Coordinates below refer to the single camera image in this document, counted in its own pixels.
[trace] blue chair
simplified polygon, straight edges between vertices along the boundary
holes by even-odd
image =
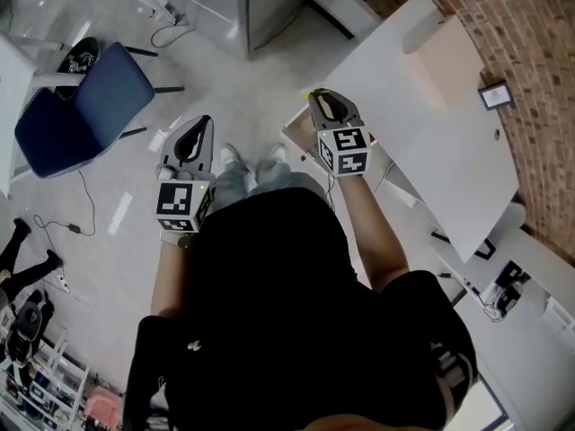
[[[113,43],[68,101],[47,88],[28,104],[14,131],[32,170],[41,178],[81,168],[105,154],[158,92],[183,87],[154,88],[128,53],[157,54]]]

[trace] chair leg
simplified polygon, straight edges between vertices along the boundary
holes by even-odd
[[[158,57],[158,53],[154,53],[154,51],[147,51],[146,49],[132,48],[132,47],[124,47],[124,48],[128,53],[141,54],[142,56]]]
[[[156,92],[157,94],[162,94],[164,92],[179,92],[179,91],[185,91],[186,88],[184,88],[183,86],[169,86],[167,88],[154,88],[154,92]]]
[[[135,136],[136,134],[140,134],[147,131],[146,127],[143,128],[138,128],[138,129],[130,129],[129,131],[126,131],[125,133],[122,133],[119,135],[118,140],[123,139],[124,137],[130,137],[130,136]]]

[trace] white shoe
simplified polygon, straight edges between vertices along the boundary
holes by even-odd
[[[275,160],[278,163],[286,162],[286,151],[287,148],[283,144],[275,144],[271,149],[270,159]]]
[[[226,167],[230,163],[234,162],[240,163],[242,161],[240,158],[240,154],[237,153],[237,150],[235,150],[235,148],[230,144],[223,144],[219,154],[224,167]]]

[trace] small framed sign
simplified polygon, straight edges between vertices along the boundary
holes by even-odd
[[[513,96],[507,83],[502,82],[479,90],[483,104],[487,110],[497,109],[504,105],[513,105]]]

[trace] desk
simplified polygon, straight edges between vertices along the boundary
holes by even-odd
[[[403,43],[422,24],[442,18],[431,0],[409,0],[335,68],[325,86],[355,102],[467,261],[518,190],[518,178],[499,116],[484,108],[477,91],[454,109],[434,110],[411,80]]]
[[[0,32],[0,190],[8,196],[13,176],[14,129],[33,88],[43,86],[77,86],[84,76],[74,74],[39,74],[38,65],[16,43],[39,48],[62,49],[61,43],[8,38]]]

